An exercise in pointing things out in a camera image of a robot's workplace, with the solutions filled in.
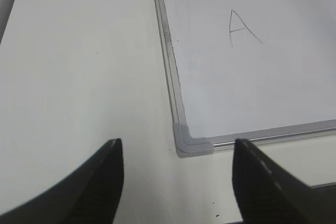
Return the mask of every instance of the letter a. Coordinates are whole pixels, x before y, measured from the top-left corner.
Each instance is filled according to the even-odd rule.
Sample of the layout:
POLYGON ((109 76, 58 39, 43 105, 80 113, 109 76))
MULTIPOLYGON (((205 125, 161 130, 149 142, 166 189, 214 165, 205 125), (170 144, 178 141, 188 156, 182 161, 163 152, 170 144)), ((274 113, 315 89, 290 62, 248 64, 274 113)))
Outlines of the letter a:
POLYGON ((255 37, 260 43, 263 43, 254 33, 252 33, 252 31, 250 30, 250 28, 248 28, 248 26, 245 24, 245 22, 241 19, 241 17, 236 13, 235 10, 231 9, 231 15, 230 15, 230 24, 229 24, 229 35, 230 35, 230 43, 231 43, 231 47, 233 47, 233 43, 232 43, 232 37, 231 34, 236 32, 236 31, 241 31, 241 30, 248 30, 253 37, 255 37), (232 26, 232 17, 233 15, 235 15, 241 22, 242 27, 240 28, 235 28, 235 29, 231 29, 232 26))

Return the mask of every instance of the whiteboard frame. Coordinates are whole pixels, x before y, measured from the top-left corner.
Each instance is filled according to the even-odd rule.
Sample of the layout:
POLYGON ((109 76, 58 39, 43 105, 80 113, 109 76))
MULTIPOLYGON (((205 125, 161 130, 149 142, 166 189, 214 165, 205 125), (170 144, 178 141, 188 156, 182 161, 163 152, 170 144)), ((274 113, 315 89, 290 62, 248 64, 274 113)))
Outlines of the whiteboard frame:
POLYGON ((192 138, 186 122, 180 81, 178 78, 179 73, 176 67, 164 0, 154 1, 173 118, 175 146, 179 157, 207 155, 212 154, 214 151, 232 149, 235 139, 238 138, 245 138, 257 145, 261 145, 336 133, 336 120, 329 120, 224 136, 192 138))

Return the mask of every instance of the black object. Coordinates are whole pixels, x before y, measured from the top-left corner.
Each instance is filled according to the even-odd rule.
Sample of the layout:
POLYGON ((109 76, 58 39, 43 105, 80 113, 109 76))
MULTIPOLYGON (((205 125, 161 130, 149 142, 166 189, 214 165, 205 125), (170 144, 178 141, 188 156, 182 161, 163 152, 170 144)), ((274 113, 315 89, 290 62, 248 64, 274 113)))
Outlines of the black object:
POLYGON ((233 188, 244 224, 336 223, 335 199, 282 169, 248 140, 237 140, 233 188))
POLYGON ((107 141, 57 185, 0 216, 0 224, 111 224, 123 181, 121 140, 107 141))

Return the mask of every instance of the white table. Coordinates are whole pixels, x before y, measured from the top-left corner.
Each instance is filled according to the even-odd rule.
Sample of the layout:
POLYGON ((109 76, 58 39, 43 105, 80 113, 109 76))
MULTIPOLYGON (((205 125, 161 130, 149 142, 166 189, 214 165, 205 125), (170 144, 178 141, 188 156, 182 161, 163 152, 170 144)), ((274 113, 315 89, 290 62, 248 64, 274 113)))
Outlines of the white table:
MULTIPOLYGON (((175 153, 157 26, 153 0, 15 1, 0 46, 0 213, 120 137, 114 223, 241 220, 233 152, 175 153)), ((308 185, 336 181, 335 136, 261 148, 308 185)))

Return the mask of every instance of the white writing surface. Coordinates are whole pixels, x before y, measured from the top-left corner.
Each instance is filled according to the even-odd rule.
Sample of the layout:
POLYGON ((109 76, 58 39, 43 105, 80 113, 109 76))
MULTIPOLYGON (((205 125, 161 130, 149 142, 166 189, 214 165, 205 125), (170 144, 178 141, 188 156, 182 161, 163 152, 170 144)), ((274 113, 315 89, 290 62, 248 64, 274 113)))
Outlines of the white writing surface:
POLYGON ((327 3, 165 0, 192 137, 336 119, 327 3))

